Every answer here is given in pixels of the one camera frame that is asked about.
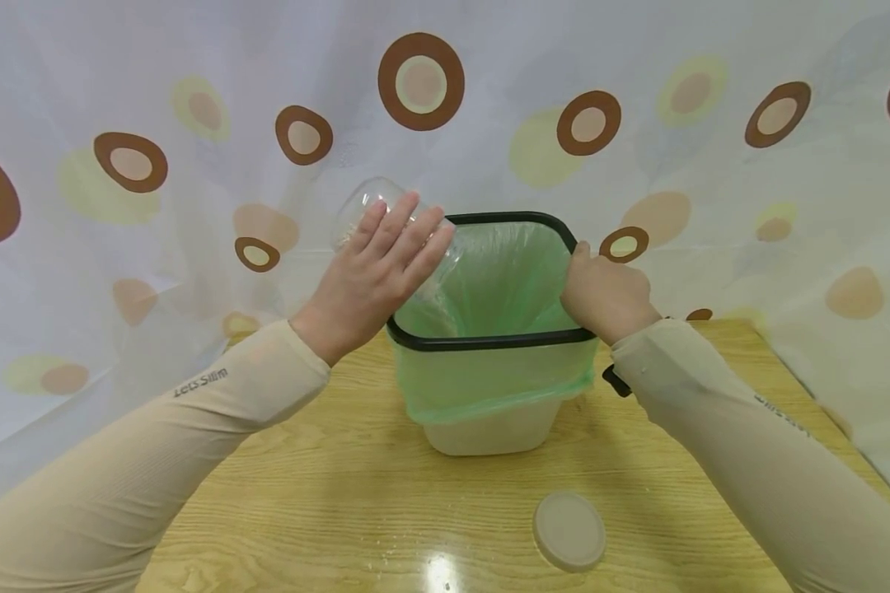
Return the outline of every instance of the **curtain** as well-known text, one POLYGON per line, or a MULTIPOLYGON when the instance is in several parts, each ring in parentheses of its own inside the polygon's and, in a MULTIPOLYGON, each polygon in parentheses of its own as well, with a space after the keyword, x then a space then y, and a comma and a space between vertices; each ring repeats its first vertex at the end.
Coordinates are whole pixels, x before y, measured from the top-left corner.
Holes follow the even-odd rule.
POLYGON ((295 311, 373 175, 751 320, 890 483, 890 0, 0 0, 0 495, 295 311))

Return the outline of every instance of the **plastic bottle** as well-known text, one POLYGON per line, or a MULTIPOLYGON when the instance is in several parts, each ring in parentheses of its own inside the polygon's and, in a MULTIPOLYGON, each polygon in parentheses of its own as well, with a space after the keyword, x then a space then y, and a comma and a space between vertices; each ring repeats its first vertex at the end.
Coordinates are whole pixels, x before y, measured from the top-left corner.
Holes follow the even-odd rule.
MULTIPOLYGON (((386 204, 386 211, 390 212, 403 194, 405 194, 405 189, 402 189, 386 177, 372 177, 370 180, 360 183, 356 189, 353 189, 353 193, 336 213, 331 237, 333 250, 339 251, 343 249, 343 245, 346 244, 352 233, 356 231, 359 221, 363 219, 366 208, 372 206, 376 201, 383 201, 386 204)), ((415 222, 415 219, 426 210, 428 210, 428 206, 419 201, 419 206, 415 207, 415 211, 412 212, 410 222, 415 222)), ((445 219, 438 227, 445 225, 453 226, 445 219)), ((449 246, 449 249, 445 251, 443 261, 435 269, 433 278, 430 278, 430 281, 425 283, 424 289, 421 292, 427 292, 430 288, 433 289, 433 287, 437 286, 438 282, 444 279, 445 274, 457 266, 461 256, 461 243, 459 238, 455 236, 452 238, 452 244, 449 246)))

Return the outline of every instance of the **hand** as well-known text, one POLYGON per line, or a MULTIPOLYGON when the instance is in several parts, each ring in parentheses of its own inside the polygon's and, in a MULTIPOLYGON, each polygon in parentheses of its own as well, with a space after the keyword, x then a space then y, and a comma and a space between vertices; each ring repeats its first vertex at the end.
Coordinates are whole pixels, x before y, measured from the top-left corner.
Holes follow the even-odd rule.
POLYGON ((389 213, 382 201, 368 208, 310 301, 290 320, 329 366, 369 342, 443 260, 455 227, 437 229, 445 217, 439 207, 408 224, 418 205, 419 195, 409 192, 389 213))
POLYGON ((570 258, 561 304, 575 322, 613 345, 663 317, 649 301, 649 280, 636 268, 590 255, 581 241, 570 258))

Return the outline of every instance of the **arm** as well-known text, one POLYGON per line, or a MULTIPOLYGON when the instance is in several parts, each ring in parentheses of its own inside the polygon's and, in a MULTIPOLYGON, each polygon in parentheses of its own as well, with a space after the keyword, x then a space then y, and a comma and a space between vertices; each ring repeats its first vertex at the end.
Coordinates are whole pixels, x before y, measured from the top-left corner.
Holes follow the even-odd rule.
POLYGON ((296 316, 116 420, 0 500, 0 591, 132 591, 191 494, 251 433, 293 416, 443 260, 441 208, 373 204, 296 316))
POLYGON ((613 347, 649 419, 689 450, 794 591, 890 591, 890 506, 738 379, 689 324, 664 320, 637 269, 574 252, 561 297, 613 347))
POLYGON ((328 376, 282 320, 77 445, 0 500, 0 591, 131 591, 212 469, 328 376))

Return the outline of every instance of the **wooden table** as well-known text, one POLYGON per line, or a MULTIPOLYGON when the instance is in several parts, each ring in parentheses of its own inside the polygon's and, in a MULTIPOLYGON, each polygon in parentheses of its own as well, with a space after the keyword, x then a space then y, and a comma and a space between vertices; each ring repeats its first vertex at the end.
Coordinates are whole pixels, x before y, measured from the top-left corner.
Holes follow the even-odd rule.
MULTIPOLYGON (((890 501, 856 453, 749 326, 697 325, 734 370, 890 501)), ((597 369, 610 363, 606 348, 597 369)), ((172 524, 149 591, 788 591, 700 467, 602 380, 565 402, 546 443, 451 458, 405 416, 384 336, 334 369, 324 393, 252 437, 172 524), (553 568, 532 513, 574 489, 607 526, 592 572, 553 568)))

